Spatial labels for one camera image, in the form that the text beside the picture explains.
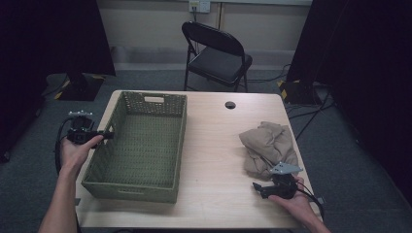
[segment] basket handle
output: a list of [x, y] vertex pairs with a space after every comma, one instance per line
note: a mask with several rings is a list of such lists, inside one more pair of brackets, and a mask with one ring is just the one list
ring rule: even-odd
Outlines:
[[151, 102], [151, 103], [163, 104], [164, 103], [164, 97], [161, 97], [161, 96], [145, 96], [145, 101], [146, 102]]
[[145, 195], [144, 192], [140, 191], [126, 191], [126, 190], [118, 190], [118, 193], [123, 193], [123, 194], [133, 194], [133, 195]]

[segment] crumpled fabric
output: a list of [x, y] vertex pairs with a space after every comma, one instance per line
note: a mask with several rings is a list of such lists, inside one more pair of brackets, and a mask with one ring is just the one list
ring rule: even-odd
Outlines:
[[239, 138], [248, 150], [244, 168], [251, 175], [267, 180], [271, 176], [270, 169], [281, 161], [298, 165], [287, 125], [263, 121], [256, 129], [239, 134]]

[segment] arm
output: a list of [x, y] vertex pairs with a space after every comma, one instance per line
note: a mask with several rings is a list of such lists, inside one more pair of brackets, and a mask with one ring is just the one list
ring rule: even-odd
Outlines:
[[76, 223], [76, 179], [88, 151], [103, 139], [99, 135], [83, 145], [74, 145], [66, 138], [61, 144], [62, 166], [48, 211], [40, 225], [39, 232], [77, 232]]
[[[297, 178], [299, 184], [297, 187], [303, 189], [303, 179]], [[291, 213], [297, 220], [299, 220], [303, 225], [305, 225], [312, 233], [330, 233], [323, 222], [321, 222], [318, 217], [313, 212], [311, 206], [309, 205], [308, 198], [305, 194], [297, 192], [294, 197], [290, 200], [283, 199], [279, 196], [271, 195], [268, 198], [284, 207]]]

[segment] chair seat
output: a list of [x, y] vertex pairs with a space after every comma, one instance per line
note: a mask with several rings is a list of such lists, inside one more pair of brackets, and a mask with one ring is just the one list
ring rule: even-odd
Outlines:
[[[248, 70], [252, 65], [252, 57], [245, 54], [245, 65]], [[241, 70], [242, 58], [212, 48], [204, 49], [189, 64], [188, 68], [200, 76], [211, 76], [226, 85], [235, 85], [236, 80], [244, 74]]]

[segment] table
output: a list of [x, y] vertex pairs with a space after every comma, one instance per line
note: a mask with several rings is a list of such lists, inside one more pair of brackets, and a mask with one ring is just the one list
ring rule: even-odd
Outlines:
[[[76, 183], [82, 227], [251, 229], [301, 225], [282, 207], [261, 199], [243, 163], [247, 150], [238, 135], [261, 121], [290, 125], [276, 94], [161, 91], [188, 97], [187, 127], [176, 204], [96, 199], [82, 187], [88, 160]], [[98, 129], [104, 129], [120, 91], [113, 93]], [[224, 104], [232, 101], [235, 109]], [[304, 168], [296, 142], [299, 166]], [[299, 174], [312, 190], [305, 170]], [[317, 214], [316, 205], [312, 206]]]

